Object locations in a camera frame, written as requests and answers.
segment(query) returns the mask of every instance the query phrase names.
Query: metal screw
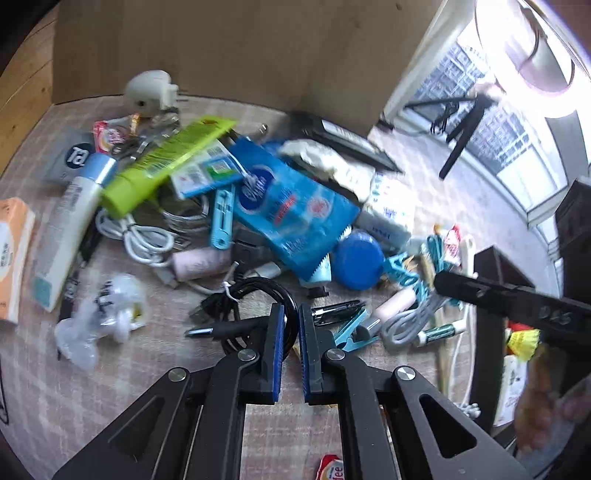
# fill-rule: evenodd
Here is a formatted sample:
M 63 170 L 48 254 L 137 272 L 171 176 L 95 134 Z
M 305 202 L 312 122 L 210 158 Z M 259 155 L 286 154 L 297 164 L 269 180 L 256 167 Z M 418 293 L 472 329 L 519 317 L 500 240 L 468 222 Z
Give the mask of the metal screw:
M 238 358 L 243 362 L 250 362 L 256 358 L 256 352 L 252 348 L 245 348 L 238 352 Z
M 412 380 L 417 376 L 417 373 L 410 367 L 400 367 L 396 370 L 396 374 L 400 380 Z
M 330 350 L 326 351 L 326 358 L 338 362 L 339 360 L 345 358 L 345 352 L 343 352 L 340 348 L 331 348 Z
M 187 371 L 184 368 L 177 367 L 168 372 L 168 379 L 171 382 L 182 382 L 185 378 L 187 378 Z

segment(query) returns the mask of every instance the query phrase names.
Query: small box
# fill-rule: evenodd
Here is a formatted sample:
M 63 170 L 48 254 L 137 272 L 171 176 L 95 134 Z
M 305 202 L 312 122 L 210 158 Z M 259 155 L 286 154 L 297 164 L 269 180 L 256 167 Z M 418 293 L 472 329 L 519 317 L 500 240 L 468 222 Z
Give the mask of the small box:
M 22 271 L 35 214 L 20 198 L 0 200 L 0 319 L 18 323 Z

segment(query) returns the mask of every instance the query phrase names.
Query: green tube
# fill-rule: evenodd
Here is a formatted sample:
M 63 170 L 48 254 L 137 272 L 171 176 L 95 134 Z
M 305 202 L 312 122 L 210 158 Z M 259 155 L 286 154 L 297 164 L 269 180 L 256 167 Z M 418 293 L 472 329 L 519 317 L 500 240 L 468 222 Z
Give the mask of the green tube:
M 457 320 L 453 323 L 448 323 L 446 325 L 441 325 L 440 327 L 419 332 L 417 338 L 414 341 L 414 346 L 423 346 L 434 342 L 435 340 L 450 338 L 465 331 L 466 321 Z
M 113 218 L 124 217 L 148 199 L 175 168 L 227 133 L 235 123 L 234 120 L 211 115 L 195 120 L 118 174 L 103 190 L 102 206 Z

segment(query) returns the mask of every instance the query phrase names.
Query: candy wrapper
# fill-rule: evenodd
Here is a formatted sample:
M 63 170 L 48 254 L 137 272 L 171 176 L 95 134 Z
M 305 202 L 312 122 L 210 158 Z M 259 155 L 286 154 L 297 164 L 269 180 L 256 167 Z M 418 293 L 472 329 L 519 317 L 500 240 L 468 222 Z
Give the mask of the candy wrapper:
M 113 145 L 124 143 L 131 135 L 136 134 L 138 121 L 139 115 L 136 113 L 113 120 L 95 122 L 92 132 L 95 136 L 96 151 L 110 154 Z
M 336 455 L 324 455 L 316 473 L 316 480 L 345 480 L 345 466 Z

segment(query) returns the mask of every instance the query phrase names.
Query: blue round container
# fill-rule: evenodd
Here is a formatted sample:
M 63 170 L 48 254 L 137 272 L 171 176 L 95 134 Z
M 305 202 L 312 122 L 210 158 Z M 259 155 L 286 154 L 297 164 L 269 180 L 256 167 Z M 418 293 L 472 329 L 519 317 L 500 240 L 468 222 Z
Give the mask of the blue round container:
M 367 290 L 382 276 L 384 254 L 374 237 L 355 230 L 336 245 L 330 264 L 339 283 L 351 290 Z

